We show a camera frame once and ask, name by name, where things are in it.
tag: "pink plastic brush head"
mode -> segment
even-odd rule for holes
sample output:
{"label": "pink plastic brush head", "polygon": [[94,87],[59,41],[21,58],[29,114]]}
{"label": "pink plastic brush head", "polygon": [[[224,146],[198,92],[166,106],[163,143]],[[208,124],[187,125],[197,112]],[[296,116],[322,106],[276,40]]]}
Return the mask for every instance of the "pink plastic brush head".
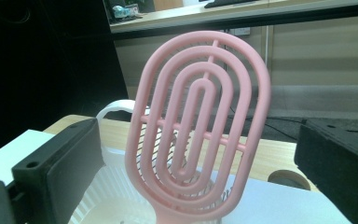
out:
{"label": "pink plastic brush head", "polygon": [[[252,83],[239,57],[253,67],[259,89],[245,143],[240,137]],[[146,115],[149,95],[150,114]],[[235,208],[255,156],[269,98],[264,62],[235,36],[213,31],[179,35],[151,56],[136,96],[125,162],[132,184],[153,205],[158,224],[219,219]],[[235,114],[230,114],[231,107]],[[226,137],[228,117],[233,118]],[[217,178],[212,181],[213,169]],[[236,177],[227,189],[230,172]]]}

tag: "pink plastic object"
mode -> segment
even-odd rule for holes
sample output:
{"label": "pink plastic object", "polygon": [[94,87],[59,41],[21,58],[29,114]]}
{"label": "pink plastic object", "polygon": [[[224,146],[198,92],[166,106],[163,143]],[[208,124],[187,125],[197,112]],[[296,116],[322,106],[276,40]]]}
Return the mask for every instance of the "pink plastic object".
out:
{"label": "pink plastic object", "polygon": [[[257,106],[245,143],[240,142],[240,137],[251,102],[252,84],[242,61],[227,49],[244,56],[258,81]],[[223,63],[234,75],[229,75],[216,63]],[[234,84],[241,88],[239,101],[229,136],[224,137]],[[167,96],[170,86],[171,96]],[[150,114],[146,115],[147,98],[153,88]],[[151,56],[142,73],[135,100],[125,163],[131,183],[154,207],[158,224],[218,219],[235,208],[252,166],[269,101],[269,73],[263,60],[251,46],[233,35],[213,31],[179,35]],[[218,108],[212,130],[208,132],[214,104],[218,104]],[[199,172],[197,166],[203,144],[207,144],[207,151]],[[219,148],[224,151],[221,160],[217,159]],[[234,184],[231,189],[225,189],[238,153],[241,161]],[[210,186],[216,163],[220,163],[218,175]]]}

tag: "blue object on desk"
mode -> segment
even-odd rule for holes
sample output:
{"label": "blue object on desk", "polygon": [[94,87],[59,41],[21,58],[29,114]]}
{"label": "blue object on desk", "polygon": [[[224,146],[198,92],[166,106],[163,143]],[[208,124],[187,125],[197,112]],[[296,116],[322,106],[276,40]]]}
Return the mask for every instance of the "blue object on desk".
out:
{"label": "blue object on desk", "polygon": [[258,0],[214,0],[214,2],[208,3],[207,5],[205,5],[205,8],[223,7],[223,6],[228,6],[228,5],[247,3],[247,2],[255,2],[255,1],[258,1]]}

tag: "pink hair brush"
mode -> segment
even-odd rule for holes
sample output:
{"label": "pink hair brush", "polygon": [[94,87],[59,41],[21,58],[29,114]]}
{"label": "pink hair brush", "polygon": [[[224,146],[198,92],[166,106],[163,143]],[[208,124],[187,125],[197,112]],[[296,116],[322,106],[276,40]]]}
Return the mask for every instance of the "pink hair brush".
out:
{"label": "pink hair brush", "polygon": [[[240,137],[251,103],[252,83],[238,54],[253,67],[259,88],[245,143],[240,142]],[[231,74],[219,64],[229,67]],[[239,100],[225,137],[223,131],[236,85],[240,87]],[[150,112],[146,114],[153,89]],[[158,224],[216,220],[236,207],[269,101],[269,73],[263,60],[233,35],[214,31],[179,35],[151,56],[135,100],[125,164],[133,186],[152,204]],[[218,105],[217,110],[213,110],[214,105]],[[235,158],[240,162],[233,168]],[[211,181],[213,168],[217,170],[215,181]],[[232,169],[235,181],[226,189]]]}

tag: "desk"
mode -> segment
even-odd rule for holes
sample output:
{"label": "desk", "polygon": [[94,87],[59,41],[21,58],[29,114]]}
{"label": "desk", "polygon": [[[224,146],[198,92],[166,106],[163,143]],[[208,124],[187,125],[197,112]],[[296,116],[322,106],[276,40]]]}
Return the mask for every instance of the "desk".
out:
{"label": "desk", "polygon": [[[58,120],[44,132],[57,134],[69,125],[84,119],[89,119],[89,117],[69,115]],[[104,119],[101,125],[101,139],[108,147],[124,149],[129,128],[128,122]],[[290,170],[303,175],[294,163],[295,151],[296,144],[294,143],[260,140],[249,177],[267,181],[269,175],[276,170]],[[311,182],[310,187],[311,190],[318,191]]]}
{"label": "desk", "polygon": [[148,13],[139,20],[112,24],[110,29],[118,40],[358,16],[358,0],[260,0],[214,8],[204,5]]}

